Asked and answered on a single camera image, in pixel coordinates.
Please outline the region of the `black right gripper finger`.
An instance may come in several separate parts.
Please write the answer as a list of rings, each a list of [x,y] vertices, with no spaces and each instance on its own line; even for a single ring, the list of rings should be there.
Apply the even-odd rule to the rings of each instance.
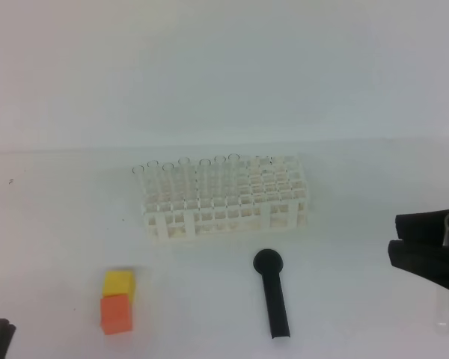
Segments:
[[[445,217],[449,209],[397,215],[395,227],[398,240],[394,246],[423,245],[427,247],[445,247]]]
[[[393,267],[449,290],[449,247],[393,240],[388,244],[388,256]]]

